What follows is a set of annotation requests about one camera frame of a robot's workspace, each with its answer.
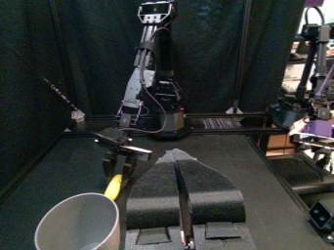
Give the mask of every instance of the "purple light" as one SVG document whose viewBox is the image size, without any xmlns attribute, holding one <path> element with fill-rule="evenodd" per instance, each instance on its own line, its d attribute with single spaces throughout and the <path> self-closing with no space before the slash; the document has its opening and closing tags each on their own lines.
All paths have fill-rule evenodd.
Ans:
<svg viewBox="0 0 334 250">
<path fill-rule="evenodd" d="M 324 0 L 306 0 L 306 7 L 316 6 L 320 7 Z"/>
</svg>

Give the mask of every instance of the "black table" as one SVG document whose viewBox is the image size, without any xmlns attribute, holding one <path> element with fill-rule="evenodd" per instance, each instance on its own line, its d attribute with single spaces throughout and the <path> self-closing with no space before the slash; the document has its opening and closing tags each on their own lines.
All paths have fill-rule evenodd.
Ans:
<svg viewBox="0 0 334 250">
<path fill-rule="evenodd" d="M 332 249 L 314 231 L 298 197 L 282 186 L 270 170 L 270 162 L 247 136 L 195 134 L 176 142 L 135 137 L 133 146 L 151 149 L 152 158 L 139 162 L 117 199 L 121 222 L 131 185 L 165 150 L 177 148 L 224 175 L 240 190 L 258 250 Z M 108 183 L 101 169 L 104 150 L 92 138 L 63 137 L 59 140 L 0 206 L 1 249 L 33 249 L 35 228 L 47 211 L 75 194 L 104 191 Z"/>
</svg>

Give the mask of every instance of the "yellow handle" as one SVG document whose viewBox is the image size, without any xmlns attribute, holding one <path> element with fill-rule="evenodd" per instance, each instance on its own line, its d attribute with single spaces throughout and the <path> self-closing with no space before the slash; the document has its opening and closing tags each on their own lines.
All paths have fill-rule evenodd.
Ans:
<svg viewBox="0 0 334 250">
<path fill-rule="evenodd" d="M 107 190 L 104 191 L 104 195 L 112 200 L 117 198 L 117 195 L 120 193 L 120 183 L 121 183 L 121 175 L 113 176 L 113 178 L 109 181 Z"/>
</svg>

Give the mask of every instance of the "black platform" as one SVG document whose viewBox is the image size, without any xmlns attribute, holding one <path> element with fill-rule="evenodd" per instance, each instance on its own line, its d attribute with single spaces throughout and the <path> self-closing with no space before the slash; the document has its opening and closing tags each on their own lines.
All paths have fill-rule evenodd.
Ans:
<svg viewBox="0 0 334 250">
<path fill-rule="evenodd" d="M 314 231 L 299 198 L 282 186 L 270 170 L 270 162 L 248 137 L 196 134 L 176 142 L 135 137 L 133 146 L 151 149 L 152 158 L 139 163 L 128 188 L 117 199 L 123 232 L 131 186 L 165 150 L 177 148 L 224 175 L 240 190 L 250 236 L 258 250 L 332 249 Z M 33 249 L 35 228 L 51 207 L 75 194 L 104 191 L 108 180 L 101 169 L 103 154 L 104 149 L 96 147 L 92 138 L 60 139 L 0 206 L 1 249 Z"/>
</svg>

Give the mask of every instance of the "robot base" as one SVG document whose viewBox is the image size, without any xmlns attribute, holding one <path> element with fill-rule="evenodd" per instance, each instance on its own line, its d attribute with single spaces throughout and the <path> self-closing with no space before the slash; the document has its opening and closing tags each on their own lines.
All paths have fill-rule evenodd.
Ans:
<svg viewBox="0 0 334 250">
<path fill-rule="evenodd" d="M 155 114 L 152 120 L 155 124 L 160 124 L 160 126 L 165 120 L 164 129 L 151 134 L 151 137 L 156 140 L 179 140 L 192 131 L 191 120 L 184 117 L 181 111 L 167 113 L 165 116 L 164 114 Z"/>
</svg>

